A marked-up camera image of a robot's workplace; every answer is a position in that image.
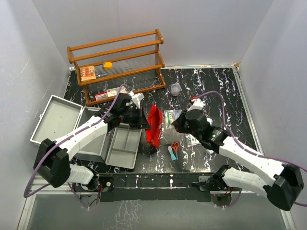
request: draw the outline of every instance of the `red pouch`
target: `red pouch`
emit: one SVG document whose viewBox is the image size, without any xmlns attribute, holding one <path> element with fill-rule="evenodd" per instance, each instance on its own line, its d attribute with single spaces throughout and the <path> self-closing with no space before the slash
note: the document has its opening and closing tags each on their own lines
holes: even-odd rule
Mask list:
<svg viewBox="0 0 307 230">
<path fill-rule="evenodd" d="M 147 121 L 151 126 L 150 130 L 146 130 L 146 141 L 148 144 L 159 148 L 160 147 L 160 138 L 162 131 L 162 112 L 153 105 L 150 109 Z"/>
</svg>

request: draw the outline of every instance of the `marble tabletop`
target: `marble tabletop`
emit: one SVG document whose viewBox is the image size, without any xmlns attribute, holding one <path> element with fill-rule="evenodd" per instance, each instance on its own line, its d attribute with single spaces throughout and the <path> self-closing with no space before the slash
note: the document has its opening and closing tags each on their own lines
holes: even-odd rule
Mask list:
<svg viewBox="0 0 307 230">
<path fill-rule="evenodd" d="M 240 141 L 256 149 L 232 68 L 162 69 L 161 71 L 166 82 L 166 88 L 144 93 L 145 98 L 141 106 L 143 106 L 146 115 L 148 115 L 153 104 L 162 112 L 165 110 L 187 109 L 190 106 L 189 99 L 191 97 L 215 90 L 220 92 L 224 98 L 227 125 L 238 136 Z M 182 92 L 178 97 L 170 94 L 170 86 L 176 82 L 182 88 Z M 136 88 L 133 79 L 127 85 Z M 77 84 L 75 71 L 70 72 L 70 79 L 64 98 L 86 105 L 84 90 Z M 221 103 L 218 97 L 208 95 L 204 98 L 204 102 L 205 114 L 213 120 L 214 126 L 221 126 Z M 178 160 L 172 161 L 167 147 L 170 146 L 171 142 L 175 141 L 180 144 Z M 163 121 L 159 149 L 150 146 L 146 142 L 145 131 L 142 131 L 135 168 L 132 170 L 93 161 L 77 160 L 77 163 L 89 166 L 98 173 L 213 173 L 223 164 L 243 169 L 242 165 L 218 154 L 209 155 L 205 150 L 204 147 L 188 148 L 184 135 L 177 133 L 174 129 L 166 129 Z"/>
</svg>

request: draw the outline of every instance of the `yellow sponge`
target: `yellow sponge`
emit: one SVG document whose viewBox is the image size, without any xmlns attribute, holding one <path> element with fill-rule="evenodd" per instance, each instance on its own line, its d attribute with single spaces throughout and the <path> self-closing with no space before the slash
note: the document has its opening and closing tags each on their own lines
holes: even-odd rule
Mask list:
<svg viewBox="0 0 307 230">
<path fill-rule="evenodd" d="M 104 69 L 112 69 L 112 62 L 108 62 L 108 61 L 106 61 L 106 62 L 104 62 L 104 64 L 103 64 L 103 68 Z"/>
</svg>

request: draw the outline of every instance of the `wooden rack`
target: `wooden rack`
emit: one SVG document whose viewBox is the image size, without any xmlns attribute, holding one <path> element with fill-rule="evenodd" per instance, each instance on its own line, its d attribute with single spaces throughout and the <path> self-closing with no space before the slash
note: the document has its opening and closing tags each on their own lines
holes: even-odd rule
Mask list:
<svg viewBox="0 0 307 230">
<path fill-rule="evenodd" d="M 140 37 L 148 37 L 147 40 L 149 39 L 150 41 L 146 41 L 144 43 L 139 43 L 139 44 L 133 44 L 133 42 L 134 42 L 133 40 L 135 39 L 136 40 L 135 43 L 138 43 L 139 40 L 140 40 L 139 39 Z M 113 47 L 117 46 L 117 45 L 120 46 L 120 45 L 123 44 L 123 41 L 126 41 L 126 40 L 129 40 L 128 46 L 113 48 L 113 49 L 108 49 L 108 47 L 107 47 L 107 44 L 111 44 L 111 43 L 113 43 Z M 105 98 L 105 99 L 102 99 L 102 100 L 91 102 L 90 98 L 89 98 L 88 87 L 87 87 L 88 85 L 95 84 L 95 83 L 102 82 L 102 81 L 108 81 L 108 80 L 113 80 L 113 79 L 117 79 L 117 78 L 122 78 L 122 77 L 126 77 L 128 75 L 143 73 L 143 72 L 147 72 L 147 71 L 151 71 L 151 70 L 155 70 L 157 72 L 157 74 L 160 78 L 161 85 L 141 89 L 141 90 L 136 91 L 135 93 L 148 92 L 148 91 L 153 91 L 153 90 L 165 88 L 165 81 L 164 81 L 164 78 L 161 74 L 161 68 L 163 68 L 165 65 L 164 65 L 164 61 L 162 59 L 160 49 L 159 49 L 160 44 L 163 44 L 163 37 L 162 37 L 160 31 L 158 29 L 156 29 L 154 31 L 149 31 L 149 32 L 145 32 L 145 33 L 109 39 L 109 40 L 105 40 L 105 41 L 101 41 L 101 42 L 94 42 L 94 43 L 90 43 L 90 44 L 86 44 L 86 45 L 82 45 L 82 46 L 67 47 L 68 60 L 69 60 L 70 63 L 73 63 L 75 68 L 76 68 L 78 84 L 79 84 L 79 86 L 84 87 L 86 104 L 91 106 L 91 105 L 94 105 L 94 104 L 104 103 L 104 102 L 111 101 L 111 100 L 114 99 L 114 97 L 108 97 L 108 98 Z M 73 54 L 77 50 L 86 51 L 87 48 L 91 48 L 91 47 L 94 47 L 94 46 L 105 46 L 105 47 L 103 47 L 104 48 L 103 51 L 97 52 L 97 53 L 81 55 L 81 56 L 78 56 L 78 57 L 75 57 L 74 54 Z M 139 52 L 139 50 L 141 50 L 141 48 L 144 48 L 144 47 L 147 47 L 148 49 L 152 48 L 152 50 L 145 51 L 145 52 Z M 118 57 L 118 54 L 125 55 L 125 54 L 127 54 L 127 51 L 133 52 L 133 54 L 126 55 L 126 56 L 123 56 L 123 57 Z M 78 65 L 79 61 L 84 61 L 84 60 L 91 59 L 91 58 L 98 58 L 98 57 L 102 57 L 102 56 L 108 56 L 109 57 L 113 54 L 117 54 L 117 57 L 112 58 L 112 59 L 99 61 L 99 62 L 95 62 L 95 63 L 89 63 L 89 64 L 83 65 L 83 66 Z M 133 62 L 137 63 L 138 61 L 144 60 L 146 58 L 149 58 L 150 60 L 154 60 L 154 63 L 150 63 L 148 66 L 146 66 L 147 63 L 142 63 L 142 64 L 139 64 L 139 65 L 136 64 L 135 66 L 133 66 L 133 68 L 130 68 L 130 69 L 118 68 L 118 70 L 115 69 L 116 73 L 114 73 L 114 71 L 107 70 L 106 76 L 99 77 L 99 78 L 96 78 L 96 79 L 93 79 L 93 80 L 81 81 L 80 68 L 82 68 L 82 67 L 95 66 L 95 68 L 96 68 L 97 66 L 103 65 L 103 63 L 105 61 L 112 62 L 113 66 L 116 66 L 116 65 L 120 66 L 125 61 L 129 62 L 129 63 L 133 63 Z"/>
</svg>

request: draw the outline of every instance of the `scissors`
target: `scissors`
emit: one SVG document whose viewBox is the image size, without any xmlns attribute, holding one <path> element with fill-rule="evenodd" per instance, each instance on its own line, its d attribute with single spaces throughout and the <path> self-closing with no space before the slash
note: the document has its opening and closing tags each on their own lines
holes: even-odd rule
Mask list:
<svg viewBox="0 0 307 230">
<path fill-rule="evenodd" d="M 171 144 L 171 147 L 172 147 L 173 150 L 175 151 L 175 153 L 176 153 L 176 158 L 177 158 L 177 160 L 178 160 L 178 153 L 177 153 L 177 151 L 178 151 L 179 143 L 178 143 L 178 142 L 173 142 L 173 143 Z"/>
</svg>

